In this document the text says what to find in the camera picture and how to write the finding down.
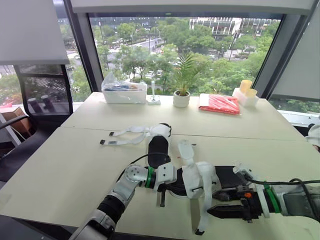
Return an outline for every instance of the green ring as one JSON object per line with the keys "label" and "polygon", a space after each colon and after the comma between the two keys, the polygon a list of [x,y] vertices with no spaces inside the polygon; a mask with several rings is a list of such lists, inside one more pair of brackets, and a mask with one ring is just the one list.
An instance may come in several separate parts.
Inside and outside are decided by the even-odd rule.
{"label": "green ring", "polygon": [[151,166],[148,166],[148,177],[146,179],[146,182],[145,182],[145,187],[146,188],[149,188],[150,186],[150,182],[151,182],[151,175],[152,173],[155,171],[155,169]]}
{"label": "green ring", "polygon": [[270,186],[269,185],[264,185],[264,189],[266,190],[266,192],[268,193],[269,197],[270,197],[270,200],[271,200],[271,203],[273,205],[273,208],[274,208],[274,212],[276,214],[279,214],[281,212],[280,210],[280,207],[278,205],[278,202],[275,198],[275,195],[274,193],[272,192],[272,190],[270,189]]}

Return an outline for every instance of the red bag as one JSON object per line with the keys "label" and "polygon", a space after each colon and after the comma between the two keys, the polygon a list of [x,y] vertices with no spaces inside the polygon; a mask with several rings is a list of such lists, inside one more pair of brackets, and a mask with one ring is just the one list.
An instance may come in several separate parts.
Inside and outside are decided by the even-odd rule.
{"label": "red bag", "polygon": [[232,115],[240,113],[238,100],[235,97],[217,94],[200,94],[199,109]]}

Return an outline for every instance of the plastic storage box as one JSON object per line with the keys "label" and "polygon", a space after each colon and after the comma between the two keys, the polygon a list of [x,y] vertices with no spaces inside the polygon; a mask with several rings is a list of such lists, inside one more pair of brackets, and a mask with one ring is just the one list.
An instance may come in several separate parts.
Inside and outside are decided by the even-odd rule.
{"label": "plastic storage box", "polygon": [[107,104],[144,104],[147,97],[147,84],[145,83],[128,83],[128,90],[102,89]]}

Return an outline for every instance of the white box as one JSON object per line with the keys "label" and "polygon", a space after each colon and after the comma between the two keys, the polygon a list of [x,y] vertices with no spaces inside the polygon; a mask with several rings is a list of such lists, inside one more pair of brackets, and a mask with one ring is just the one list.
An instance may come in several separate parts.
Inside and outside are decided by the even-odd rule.
{"label": "white box", "polygon": [[247,97],[246,95],[244,95],[239,87],[236,87],[232,93],[232,97],[235,97],[238,99],[239,104],[241,104],[244,107],[254,107],[258,100],[259,97],[254,96],[254,97]]}
{"label": "white box", "polygon": [[102,90],[107,104],[145,104],[147,97],[147,84],[135,83],[138,89],[132,91],[105,91]]}

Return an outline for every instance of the white table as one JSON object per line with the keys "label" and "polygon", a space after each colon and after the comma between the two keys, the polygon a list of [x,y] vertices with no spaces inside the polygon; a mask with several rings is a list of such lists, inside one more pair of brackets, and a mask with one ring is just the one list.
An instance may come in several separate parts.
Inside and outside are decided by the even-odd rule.
{"label": "white table", "polygon": [[305,141],[301,134],[265,99],[256,108],[240,107],[241,115],[200,111],[198,97],[186,108],[173,106],[172,96],[160,96],[161,105],[106,104],[92,93],[62,127],[120,131],[130,125],[168,123],[177,135]]}
{"label": "white table", "polygon": [[[0,190],[0,214],[55,225],[79,226],[146,145],[102,146],[109,131],[60,127]],[[318,179],[320,156],[303,141],[241,139],[173,135],[169,154],[180,167],[177,144],[197,144],[195,160],[215,165],[242,162],[261,180]],[[320,225],[306,217],[271,214],[248,224],[241,219],[210,218],[201,237],[193,234],[190,201],[166,194],[165,208],[156,206],[157,194],[137,188],[116,227],[117,232],[178,239],[317,240]]]}

